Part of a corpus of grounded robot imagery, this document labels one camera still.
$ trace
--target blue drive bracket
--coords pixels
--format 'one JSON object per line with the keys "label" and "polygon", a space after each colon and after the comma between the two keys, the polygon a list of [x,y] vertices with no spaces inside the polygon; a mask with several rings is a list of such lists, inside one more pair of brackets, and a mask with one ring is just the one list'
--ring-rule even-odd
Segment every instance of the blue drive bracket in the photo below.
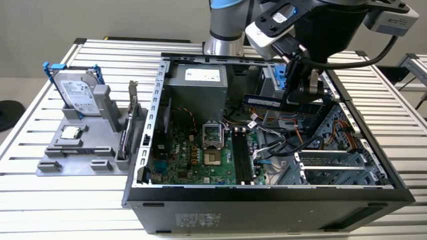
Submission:
{"label": "blue drive bracket", "polygon": [[[44,62],[43,63],[43,71],[48,77],[48,80],[51,81],[51,83],[55,85],[56,87],[56,90],[59,92],[59,95],[60,95],[60,98],[64,102],[64,105],[66,105],[66,108],[70,109],[70,105],[67,104],[67,101],[66,101],[66,98],[63,96],[63,93],[60,91],[60,88],[56,84],[56,81],[54,79],[54,76],[55,74],[62,71],[62,70],[90,70],[91,71],[91,68],[87,68],[87,67],[67,67],[67,64],[60,64],[60,63],[54,63],[51,66],[50,66],[50,62]],[[92,70],[95,71],[96,73],[96,81],[98,81],[98,84],[100,85],[106,85],[106,81],[104,81],[104,77],[103,77],[103,72],[102,72],[102,68],[98,64],[95,64]],[[78,113],[79,115],[79,118],[82,119],[84,117],[83,113]]]}
{"label": "blue drive bracket", "polygon": [[286,89],[286,83],[287,83],[286,72],[287,72],[287,66],[284,64],[278,64],[274,66],[272,74],[274,74],[275,80],[278,81],[279,88],[282,90]]}
{"label": "blue drive bracket", "polygon": [[60,98],[62,98],[62,100],[63,100],[63,102],[64,102],[64,104],[66,104],[66,107],[70,109],[70,106],[68,106],[68,104],[67,104],[66,98],[64,98],[64,96],[63,96],[63,93],[62,93],[62,91],[60,91],[60,89],[59,89],[59,86],[56,85],[54,76],[52,76],[52,74],[51,74],[51,71],[55,71],[55,72],[56,72],[56,71],[64,70],[64,69],[67,69],[67,65],[66,65],[66,64],[52,64],[52,66],[51,66],[51,68],[50,68],[50,62],[46,61],[46,62],[43,63],[43,71],[44,71],[44,73],[46,73],[46,75],[47,75],[47,77],[48,77],[48,80],[50,80],[51,83],[55,85],[55,88],[56,88],[56,90],[58,90],[58,92],[59,92],[59,95],[60,95]]}

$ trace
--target case label sticker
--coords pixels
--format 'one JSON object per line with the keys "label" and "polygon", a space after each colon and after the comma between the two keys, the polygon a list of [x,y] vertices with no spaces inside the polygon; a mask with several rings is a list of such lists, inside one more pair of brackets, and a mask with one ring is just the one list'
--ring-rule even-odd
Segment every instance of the case label sticker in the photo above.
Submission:
{"label": "case label sticker", "polygon": [[220,219],[220,213],[175,213],[176,226],[182,228],[218,227]]}
{"label": "case label sticker", "polygon": [[74,109],[84,115],[100,114],[90,85],[84,81],[70,80],[60,81],[60,84],[72,103]]}
{"label": "case label sticker", "polygon": [[196,69],[188,68],[186,70],[187,81],[220,82],[219,69]]}

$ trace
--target white wall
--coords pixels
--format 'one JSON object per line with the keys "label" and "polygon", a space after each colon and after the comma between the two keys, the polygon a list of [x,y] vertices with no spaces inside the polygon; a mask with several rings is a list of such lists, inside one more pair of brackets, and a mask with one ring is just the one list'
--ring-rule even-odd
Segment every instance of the white wall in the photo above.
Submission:
{"label": "white wall", "polygon": [[[427,0],[406,2],[422,18],[385,64],[398,63],[405,53],[427,54]],[[0,77],[43,77],[43,62],[59,62],[75,38],[122,36],[199,43],[208,32],[208,0],[0,0]],[[350,49],[374,57],[389,39],[363,26]]]}

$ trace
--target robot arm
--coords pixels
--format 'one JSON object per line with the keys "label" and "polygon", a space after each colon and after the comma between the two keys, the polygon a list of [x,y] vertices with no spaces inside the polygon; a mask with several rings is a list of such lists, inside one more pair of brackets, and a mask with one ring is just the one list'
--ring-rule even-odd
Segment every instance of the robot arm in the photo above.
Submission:
{"label": "robot arm", "polygon": [[[377,64],[405,36],[419,15],[399,0],[280,0],[246,28],[250,43],[264,59],[290,59],[283,101],[310,103],[325,94],[323,70]],[[359,26],[393,35],[377,58],[366,62],[329,64],[329,57],[350,45]]]}
{"label": "robot arm", "polygon": [[[418,18],[401,0],[211,0],[211,37],[203,51],[243,56],[247,36],[266,60],[279,55],[288,63],[283,101],[310,103],[325,94],[318,80],[323,70],[378,63]],[[367,62],[329,64],[329,57],[349,47],[362,24],[393,35],[385,50]]]}

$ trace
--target black base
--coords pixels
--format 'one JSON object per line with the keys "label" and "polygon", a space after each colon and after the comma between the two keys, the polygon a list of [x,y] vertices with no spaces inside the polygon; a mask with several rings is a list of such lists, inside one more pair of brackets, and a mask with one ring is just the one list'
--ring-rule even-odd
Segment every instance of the black base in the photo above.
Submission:
{"label": "black base", "polygon": [[15,127],[24,112],[26,107],[19,101],[0,101],[0,132]]}

